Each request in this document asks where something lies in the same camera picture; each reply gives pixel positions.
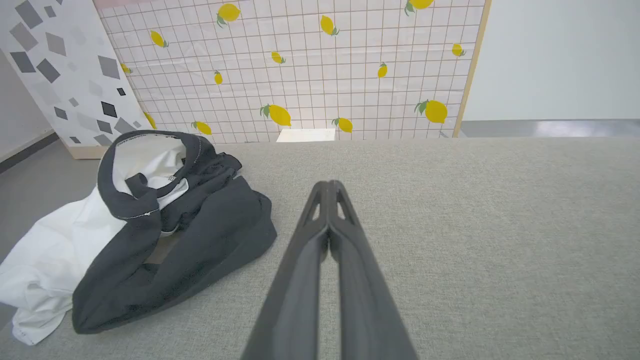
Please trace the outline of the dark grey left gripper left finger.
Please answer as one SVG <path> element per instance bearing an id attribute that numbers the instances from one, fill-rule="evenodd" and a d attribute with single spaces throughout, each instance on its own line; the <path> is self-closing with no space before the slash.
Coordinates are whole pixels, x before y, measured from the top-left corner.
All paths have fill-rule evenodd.
<path id="1" fill-rule="evenodd" d="M 320 268 L 327 253 L 328 182 L 314 184 L 253 330 L 243 360 L 318 357 Z"/>

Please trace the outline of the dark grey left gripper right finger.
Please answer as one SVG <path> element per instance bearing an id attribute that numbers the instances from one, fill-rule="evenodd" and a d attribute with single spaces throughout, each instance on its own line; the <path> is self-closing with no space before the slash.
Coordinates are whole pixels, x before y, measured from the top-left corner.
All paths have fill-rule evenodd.
<path id="1" fill-rule="evenodd" d="M 340 357 L 418 359 L 345 186 L 331 180 L 328 195 L 328 244 L 338 264 Z"/>

